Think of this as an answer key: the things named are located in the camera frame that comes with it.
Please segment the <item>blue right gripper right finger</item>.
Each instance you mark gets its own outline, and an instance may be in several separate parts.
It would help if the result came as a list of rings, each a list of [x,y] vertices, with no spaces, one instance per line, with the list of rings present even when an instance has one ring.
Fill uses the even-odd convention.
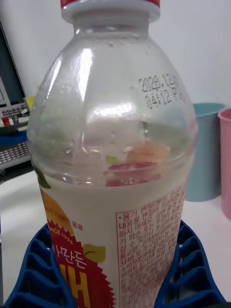
[[[226,303],[216,286],[201,241],[183,221],[172,265],[155,308],[206,308]]]

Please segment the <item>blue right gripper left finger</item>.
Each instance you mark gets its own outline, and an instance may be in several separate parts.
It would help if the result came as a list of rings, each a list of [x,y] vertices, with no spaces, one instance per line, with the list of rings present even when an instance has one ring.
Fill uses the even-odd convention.
[[[29,243],[18,279],[4,308],[74,308],[68,286],[58,270],[48,226]]]

